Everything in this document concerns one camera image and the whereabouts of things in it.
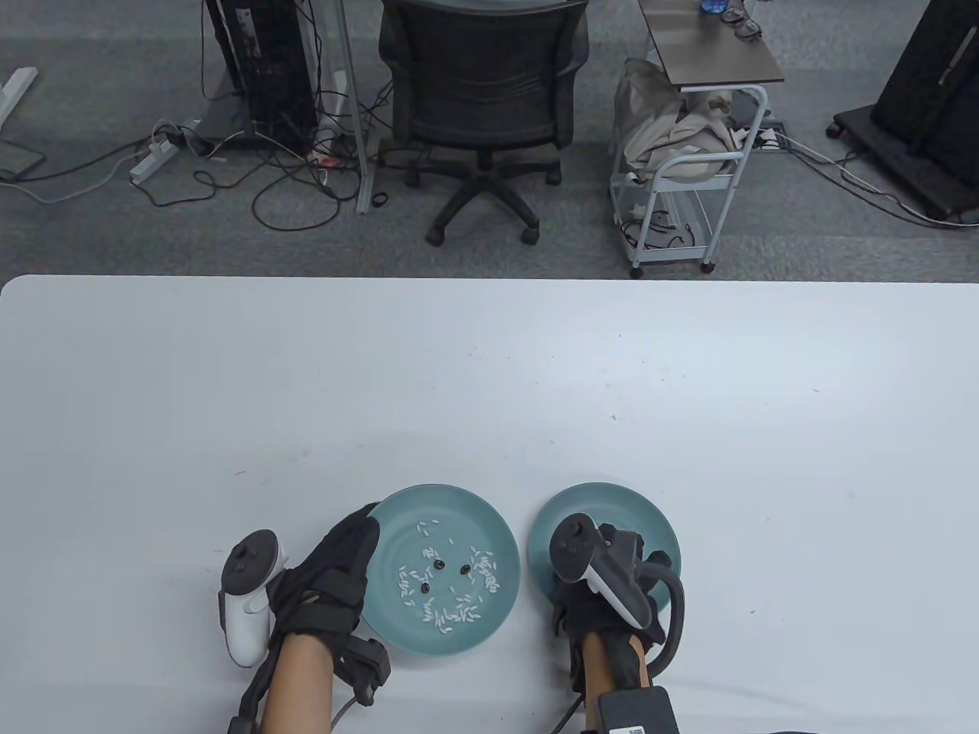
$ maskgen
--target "office chair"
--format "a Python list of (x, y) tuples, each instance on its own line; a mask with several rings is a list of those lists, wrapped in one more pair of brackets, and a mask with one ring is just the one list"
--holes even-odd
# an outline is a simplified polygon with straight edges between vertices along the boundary
[(461, 180), (425, 239), (439, 246), (445, 226), (483, 192), (493, 194), (527, 225), (521, 240), (535, 245), (540, 220), (507, 181), (545, 173), (561, 183), (561, 161), (493, 164), (493, 154), (574, 137), (575, 73), (588, 58), (587, 0), (529, 5), (526, 0), (384, 0), (379, 50), (394, 84), (393, 137), (476, 153), (476, 169), (457, 162), (413, 163), (404, 181), (421, 174)]

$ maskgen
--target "hand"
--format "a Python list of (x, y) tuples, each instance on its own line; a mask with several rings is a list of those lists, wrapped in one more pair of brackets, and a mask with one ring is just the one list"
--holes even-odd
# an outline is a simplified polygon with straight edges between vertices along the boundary
[[(599, 531), (606, 540), (611, 540), (615, 528), (610, 525), (602, 525)], [(642, 539), (636, 546), (636, 559), (642, 558), (643, 545)], [(663, 551), (655, 551), (646, 559), (650, 563), (658, 563), (670, 566), (670, 556)], [(640, 587), (647, 594), (652, 590), (653, 585), (643, 585)], [(628, 644), (629, 640), (635, 636), (642, 644), (644, 652), (648, 653), (653, 645), (662, 645), (666, 641), (666, 633), (660, 625), (659, 619), (654, 614), (652, 621), (645, 629), (636, 629), (626, 622), (612, 605), (606, 601), (601, 594), (596, 594), (588, 588), (587, 581), (576, 583), (566, 583), (559, 581), (557, 599), (554, 604), (554, 614), (552, 626), (555, 634), (564, 631), (568, 636), (568, 643), (571, 652), (571, 677), (572, 688), (578, 693), (584, 691), (584, 668), (583, 668), (583, 643), (585, 638), (592, 632), (602, 637), (605, 648), (610, 652), (620, 651), (626, 657), (635, 658), (635, 651)], [(638, 670), (635, 661), (612, 661), (613, 669), (622, 670), (623, 676), (631, 677)], [(619, 681), (619, 685), (626, 687), (624, 680)]]
[(305, 561), (269, 584), (275, 628), (269, 647), (288, 634), (318, 638), (339, 661), (360, 623), (367, 590), (367, 564), (381, 527), (368, 517), (376, 502), (341, 520)]

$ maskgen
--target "white cart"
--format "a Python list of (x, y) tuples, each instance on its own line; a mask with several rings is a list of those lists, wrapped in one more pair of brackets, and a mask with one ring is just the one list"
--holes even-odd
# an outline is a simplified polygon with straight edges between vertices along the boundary
[[(624, 172), (625, 141), (616, 141), (609, 193), (612, 196), (616, 229), (622, 237), (631, 262), (629, 275), (632, 278), (642, 277), (641, 266), (647, 262), (700, 260), (700, 269), (703, 272), (714, 271), (714, 254), (721, 239), (724, 221), (754, 148), (765, 112), (769, 108), (769, 94), (758, 84), (689, 86), (680, 87), (679, 91), (746, 92), (758, 101), (758, 111), (740, 150), (676, 156), (663, 163), (653, 177), (645, 182), (632, 181), (629, 174)], [(706, 181), (685, 183), (670, 177), (671, 169), (684, 163), (719, 161), (725, 161), (724, 168)], [(712, 222), (701, 201), (700, 192), (719, 190), (725, 190), (726, 196), (721, 214)], [(633, 214), (637, 210), (642, 211), (641, 219)]]

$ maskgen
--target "cloth bag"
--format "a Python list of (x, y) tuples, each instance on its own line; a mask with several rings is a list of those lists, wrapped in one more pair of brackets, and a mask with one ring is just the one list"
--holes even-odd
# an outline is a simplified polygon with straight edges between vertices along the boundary
[[(628, 59), (615, 94), (612, 147), (625, 142), (626, 164), (646, 181), (675, 156), (736, 150), (724, 123), (730, 111), (730, 92), (681, 94), (659, 67), (645, 59)], [(726, 161), (683, 163), (672, 167), (669, 176), (690, 183), (706, 181), (725, 165)]]

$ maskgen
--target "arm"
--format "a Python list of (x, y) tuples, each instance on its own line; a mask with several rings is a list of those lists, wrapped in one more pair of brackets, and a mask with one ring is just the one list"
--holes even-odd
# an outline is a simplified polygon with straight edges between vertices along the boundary
[(261, 734), (330, 734), (333, 655), (317, 638), (291, 634), (268, 689)]
[[(645, 653), (639, 638), (633, 636), (629, 643), (642, 661)], [(616, 684), (612, 675), (612, 668), (609, 665), (608, 655), (605, 652), (605, 643), (595, 632), (591, 632), (584, 639), (582, 657), (584, 658), (585, 691), (584, 728), (588, 731), (594, 731), (597, 724), (595, 702), (603, 693), (616, 690)], [(639, 682), (643, 688), (649, 688), (649, 674), (646, 671), (646, 666), (642, 663), (639, 665)]]

